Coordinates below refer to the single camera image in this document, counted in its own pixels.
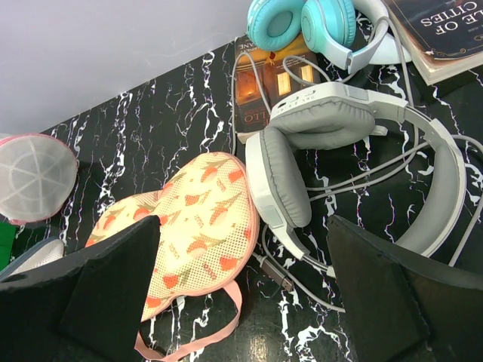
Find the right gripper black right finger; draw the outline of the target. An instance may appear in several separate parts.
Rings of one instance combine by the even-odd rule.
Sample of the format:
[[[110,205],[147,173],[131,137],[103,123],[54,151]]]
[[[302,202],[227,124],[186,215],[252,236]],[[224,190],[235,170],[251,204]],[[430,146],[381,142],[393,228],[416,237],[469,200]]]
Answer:
[[[482,276],[328,220],[328,248],[360,361],[480,361]]]

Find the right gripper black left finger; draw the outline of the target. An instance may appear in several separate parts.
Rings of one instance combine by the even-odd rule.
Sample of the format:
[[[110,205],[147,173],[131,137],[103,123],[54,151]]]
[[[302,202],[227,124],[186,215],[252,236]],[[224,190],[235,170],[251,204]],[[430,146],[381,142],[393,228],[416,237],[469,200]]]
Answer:
[[[3,361],[131,361],[160,238],[147,216],[1,279]]]

